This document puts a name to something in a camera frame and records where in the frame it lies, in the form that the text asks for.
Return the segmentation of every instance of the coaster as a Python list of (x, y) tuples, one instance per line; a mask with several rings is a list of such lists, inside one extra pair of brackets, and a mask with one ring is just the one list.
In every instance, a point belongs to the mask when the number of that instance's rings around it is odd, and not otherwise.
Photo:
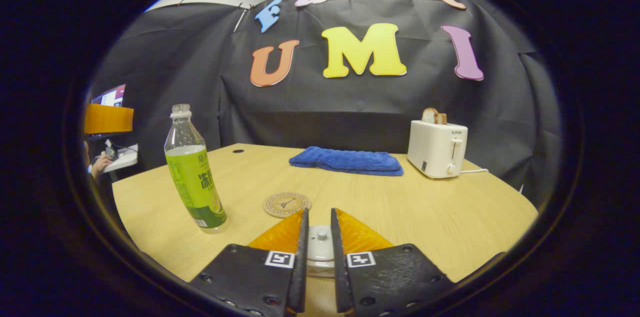
[(284, 219), (303, 208), (311, 210), (311, 201), (299, 193), (281, 192), (267, 198), (263, 207), (271, 216)]

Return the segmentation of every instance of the power cord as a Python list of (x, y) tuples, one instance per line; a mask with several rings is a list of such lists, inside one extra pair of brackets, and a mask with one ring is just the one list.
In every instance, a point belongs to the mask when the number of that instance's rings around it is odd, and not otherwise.
[(133, 149), (133, 148), (128, 148), (128, 147), (118, 146), (118, 144), (115, 144), (113, 141), (111, 141), (111, 144), (112, 144), (112, 145), (114, 145), (114, 146), (115, 146), (116, 148), (118, 148), (118, 149), (128, 149), (128, 150), (131, 150), (131, 151), (133, 151), (133, 152), (135, 152), (135, 153), (138, 153), (138, 151), (137, 151), (137, 150), (135, 150), (135, 149)]
[(460, 171), (461, 174), (474, 174), (476, 172), (489, 172), (489, 169), (467, 169), (466, 171)]

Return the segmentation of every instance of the plastic bottle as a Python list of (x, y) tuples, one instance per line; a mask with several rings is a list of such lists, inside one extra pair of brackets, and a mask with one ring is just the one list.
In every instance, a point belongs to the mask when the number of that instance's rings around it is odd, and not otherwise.
[(171, 118), (173, 124), (164, 142), (164, 156), (173, 183), (200, 230), (221, 233), (229, 225), (227, 213), (213, 183), (205, 141), (192, 124), (190, 106), (173, 105)]

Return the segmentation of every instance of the green label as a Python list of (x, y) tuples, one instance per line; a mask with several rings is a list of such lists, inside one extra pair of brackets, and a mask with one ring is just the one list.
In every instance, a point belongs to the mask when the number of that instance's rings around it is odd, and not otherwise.
[(173, 183), (198, 226), (216, 228), (227, 220), (213, 184), (207, 149), (185, 155), (165, 155)]

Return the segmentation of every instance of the monitor screen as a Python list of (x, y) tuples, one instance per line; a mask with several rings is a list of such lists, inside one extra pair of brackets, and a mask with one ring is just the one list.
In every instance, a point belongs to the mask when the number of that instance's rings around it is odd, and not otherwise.
[(125, 84), (121, 84), (112, 89), (108, 89), (103, 94), (94, 97), (91, 100), (91, 103), (95, 103), (97, 105), (103, 106), (113, 106), (113, 107), (121, 107), (122, 106), (122, 98), (124, 96), (124, 87)]

